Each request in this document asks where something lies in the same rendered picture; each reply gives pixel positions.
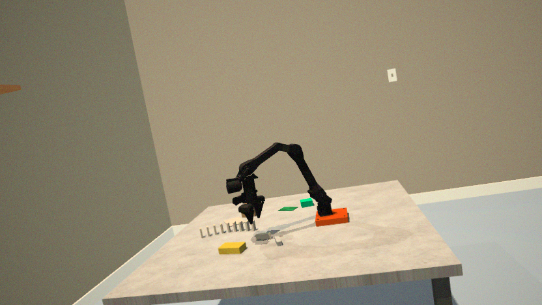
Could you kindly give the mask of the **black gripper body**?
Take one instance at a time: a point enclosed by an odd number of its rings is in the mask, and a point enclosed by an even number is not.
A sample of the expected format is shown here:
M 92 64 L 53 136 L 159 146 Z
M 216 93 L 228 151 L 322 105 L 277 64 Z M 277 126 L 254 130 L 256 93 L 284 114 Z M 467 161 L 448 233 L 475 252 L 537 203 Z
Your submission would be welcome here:
M 265 201 L 264 196 L 257 196 L 257 190 L 244 190 L 242 195 L 245 197 L 245 203 L 238 208 L 238 212 L 251 212 L 254 204 L 260 204 Z

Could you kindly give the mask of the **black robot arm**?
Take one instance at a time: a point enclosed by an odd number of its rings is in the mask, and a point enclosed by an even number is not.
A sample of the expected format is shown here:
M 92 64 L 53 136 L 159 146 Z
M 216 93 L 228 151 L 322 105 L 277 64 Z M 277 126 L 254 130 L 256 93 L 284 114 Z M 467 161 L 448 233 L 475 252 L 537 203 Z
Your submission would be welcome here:
M 254 179 L 257 179 L 258 177 L 253 172 L 258 168 L 260 164 L 262 164 L 265 160 L 276 154 L 278 151 L 287 152 L 287 154 L 296 162 L 307 184 L 309 185 L 309 190 L 307 192 L 310 194 L 311 198 L 315 199 L 315 201 L 318 202 L 318 215 L 320 217 L 333 215 L 331 207 L 332 198 L 327 196 L 323 188 L 316 182 L 312 172 L 310 171 L 309 167 L 306 164 L 306 161 L 304 160 L 302 148 L 298 144 L 286 145 L 275 142 L 273 145 L 271 145 L 261 154 L 257 155 L 255 158 L 241 163 L 239 165 L 239 172 L 236 178 L 226 179 L 226 188 L 228 194 L 240 192 L 242 186 L 244 190 L 255 189 Z M 240 203 L 245 204 L 245 197 L 241 193 L 240 196 L 234 197 L 232 202 L 235 206 Z

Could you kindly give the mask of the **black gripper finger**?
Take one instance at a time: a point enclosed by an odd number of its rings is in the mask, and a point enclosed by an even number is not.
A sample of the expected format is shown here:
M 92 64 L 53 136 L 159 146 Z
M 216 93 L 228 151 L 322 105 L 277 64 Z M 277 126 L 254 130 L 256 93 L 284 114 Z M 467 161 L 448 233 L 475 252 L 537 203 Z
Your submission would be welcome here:
M 260 218 L 261 211 L 262 211 L 262 208 L 263 208 L 263 204 L 264 204 L 264 202 L 261 202 L 260 204 L 254 204 L 253 205 L 253 207 L 255 208 L 257 218 Z
M 241 212 L 241 213 L 246 216 L 246 218 L 248 219 L 248 222 L 250 223 L 250 225 L 253 224 L 254 210 L 252 210 L 251 212 Z

